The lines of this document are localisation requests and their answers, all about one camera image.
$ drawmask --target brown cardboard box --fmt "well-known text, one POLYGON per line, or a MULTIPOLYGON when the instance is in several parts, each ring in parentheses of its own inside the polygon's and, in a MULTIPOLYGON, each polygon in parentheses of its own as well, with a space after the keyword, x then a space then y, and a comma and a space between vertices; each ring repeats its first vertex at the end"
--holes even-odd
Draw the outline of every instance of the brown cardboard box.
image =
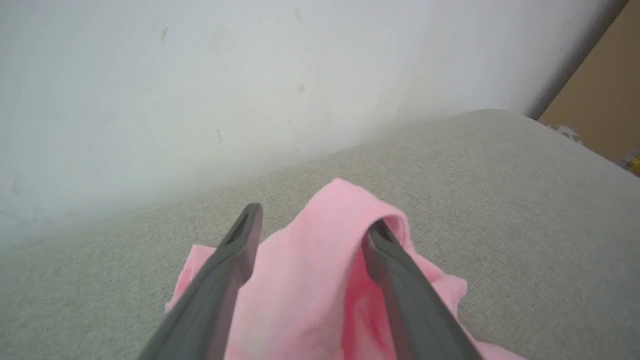
POLYGON ((640 176, 640 0, 629 1, 539 121, 611 161, 635 158, 640 176))

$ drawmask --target crumpled pink cloth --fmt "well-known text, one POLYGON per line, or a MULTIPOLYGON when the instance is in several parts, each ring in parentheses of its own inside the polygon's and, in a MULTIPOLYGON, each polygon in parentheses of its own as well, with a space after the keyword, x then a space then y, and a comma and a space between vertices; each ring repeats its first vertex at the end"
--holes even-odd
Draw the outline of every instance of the crumpled pink cloth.
MULTIPOLYGON (((402 211, 336 179, 259 246, 253 275, 238 293, 225 359, 395 359, 382 292, 360 250, 380 218, 457 317, 467 283, 415 252, 402 211)), ((191 248, 167 311, 214 251, 191 248)), ((523 359, 473 341, 486 360, 523 359)))

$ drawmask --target pink fabric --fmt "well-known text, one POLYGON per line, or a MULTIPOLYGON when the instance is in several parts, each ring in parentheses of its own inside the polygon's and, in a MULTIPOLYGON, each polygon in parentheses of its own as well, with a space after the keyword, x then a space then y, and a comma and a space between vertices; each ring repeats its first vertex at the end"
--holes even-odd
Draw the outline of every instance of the pink fabric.
MULTIPOLYGON (((238 294, 225 359, 395 359, 382 293, 360 250, 365 230, 380 218, 457 317, 467 283, 415 252, 402 211, 336 179, 258 248, 253 275, 238 294)), ((167 311, 214 251, 191 248, 167 311)), ((474 343, 486 360, 523 359, 474 343)))

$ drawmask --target gray couch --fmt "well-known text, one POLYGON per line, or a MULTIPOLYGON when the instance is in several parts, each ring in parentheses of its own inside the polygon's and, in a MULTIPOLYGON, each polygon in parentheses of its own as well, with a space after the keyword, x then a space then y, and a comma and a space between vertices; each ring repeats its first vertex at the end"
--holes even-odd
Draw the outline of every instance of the gray couch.
POLYGON ((480 110, 4 254, 0 358, 135 358, 192 244, 216 245, 253 201, 266 237, 334 177, 405 211, 418 252, 468 281, 477 339, 529 359, 640 357, 640 179, 480 110))

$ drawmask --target white wall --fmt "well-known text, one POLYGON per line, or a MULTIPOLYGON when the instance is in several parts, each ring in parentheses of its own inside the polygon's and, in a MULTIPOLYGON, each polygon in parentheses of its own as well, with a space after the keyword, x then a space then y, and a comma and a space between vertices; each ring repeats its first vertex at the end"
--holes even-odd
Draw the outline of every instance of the white wall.
POLYGON ((527 113, 610 7, 4 0, 0 238, 33 243, 418 121, 527 113))

